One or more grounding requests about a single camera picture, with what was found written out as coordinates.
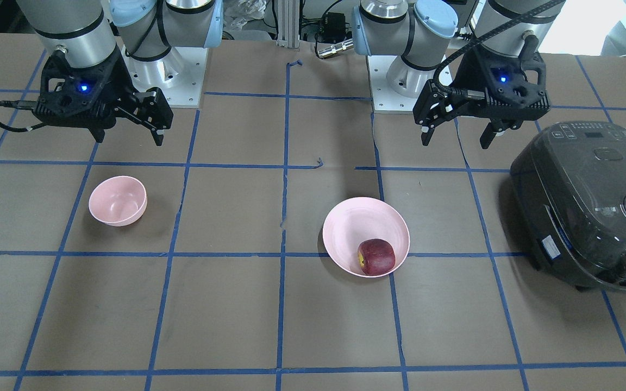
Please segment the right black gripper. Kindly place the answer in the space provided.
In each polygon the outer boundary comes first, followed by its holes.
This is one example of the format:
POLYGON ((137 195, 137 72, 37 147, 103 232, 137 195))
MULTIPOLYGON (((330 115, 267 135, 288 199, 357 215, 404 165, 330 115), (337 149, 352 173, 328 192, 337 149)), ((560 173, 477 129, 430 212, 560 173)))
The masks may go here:
POLYGON ((119 50, 84 68, 72 67, 67 53, 55 50, 43 67, 33 116, 45 125, 87 128, 96 143, 119 116, 149 129, 162 146, 174 114, 159 87, 144 92, 133 87, 119 50))

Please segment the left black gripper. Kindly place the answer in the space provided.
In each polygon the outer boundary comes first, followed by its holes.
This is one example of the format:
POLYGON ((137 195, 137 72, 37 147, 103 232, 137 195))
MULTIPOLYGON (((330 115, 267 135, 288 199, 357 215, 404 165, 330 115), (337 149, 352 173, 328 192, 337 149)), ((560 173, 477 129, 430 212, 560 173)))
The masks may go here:
MULTIPOLYGON (((522 50, 509 57, 476 46, 462 55, 452 87, 480 92, 479 97, 452 96, 452 108, 462 116, 492 121, 536 121, 549 112, 546 63, 537 51, 522 50)), ((428 146, 436 128, 448 119, 450 92, 428 80, 413 106, 415 124, 421 128, 421 142, 428 146)), ((489 122, 480 136, 480 147, 489 149, 504 132, 502 122, 489 122)))

